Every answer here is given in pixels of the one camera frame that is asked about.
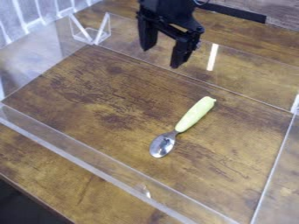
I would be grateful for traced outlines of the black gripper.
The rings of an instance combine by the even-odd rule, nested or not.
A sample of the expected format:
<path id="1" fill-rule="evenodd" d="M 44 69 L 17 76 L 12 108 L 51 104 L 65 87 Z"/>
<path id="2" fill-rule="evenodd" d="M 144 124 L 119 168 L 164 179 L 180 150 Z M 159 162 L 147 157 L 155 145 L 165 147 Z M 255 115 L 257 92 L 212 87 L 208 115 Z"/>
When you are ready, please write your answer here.
<path id="1" fill-rule="evenodd" d="M 177 68 L 197 49 L 204 33 L 201 24 L 193 18 L 196 0 L 137 0 L 136 13 L 139 42 L 144 51 L 149 50 L 161 32 L 175 42 L 171 68 Z"/>

